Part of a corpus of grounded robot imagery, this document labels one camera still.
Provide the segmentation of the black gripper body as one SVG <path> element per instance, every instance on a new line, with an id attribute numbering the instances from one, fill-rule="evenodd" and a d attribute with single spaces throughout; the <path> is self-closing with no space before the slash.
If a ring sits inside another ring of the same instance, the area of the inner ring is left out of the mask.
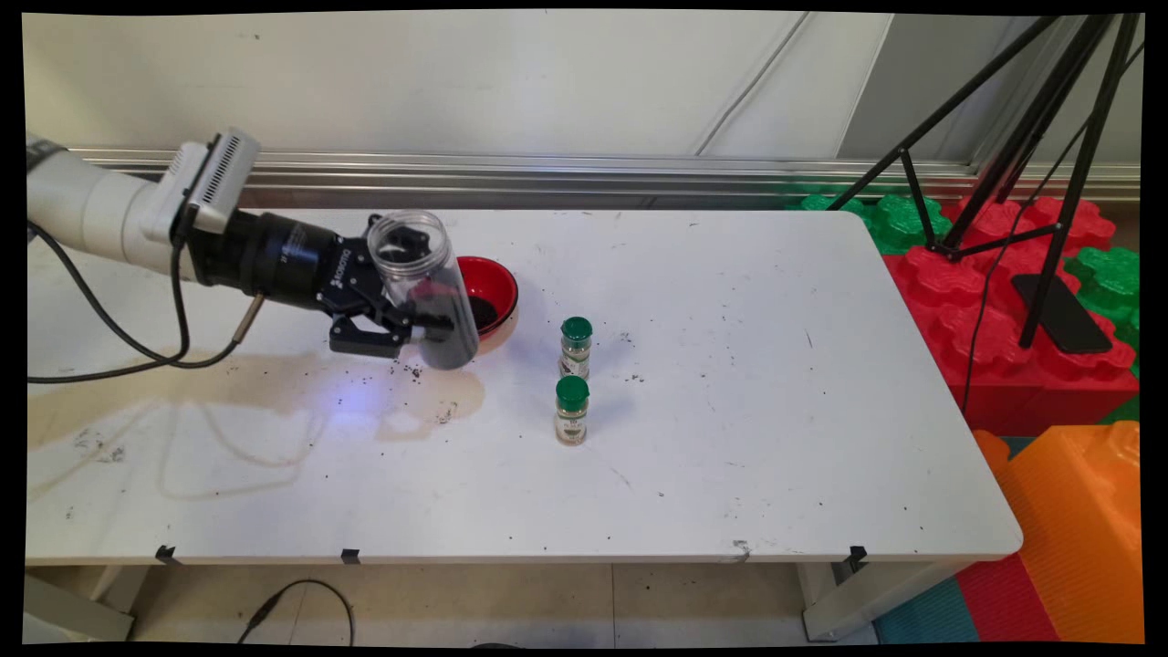
<path id="1" fill-rule="evenodd" d="M 187 251 L 204 286 L 237 288 L 250 297 L 329 316 L 389 316 L 363 235 L 236 210 L 220 234 L 192 229 Z"/>

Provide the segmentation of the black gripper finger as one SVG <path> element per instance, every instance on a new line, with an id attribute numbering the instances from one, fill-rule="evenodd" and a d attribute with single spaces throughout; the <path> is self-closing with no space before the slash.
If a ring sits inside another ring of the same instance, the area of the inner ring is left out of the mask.
<path id="1" fill-rule="evenodd" d="M 328 345 L 333 352 L 396 359 L 413 345 L 425 359 L 456 357 L 454 317 L 417 305 L 331 310 Z"/>
<path id="2" fill-rule="evenodd" d="M 382 262 L 413 263 L 431 254 L 426 223 L 412 214 L 378 215 L 364 238 L 371 256 Z"/>

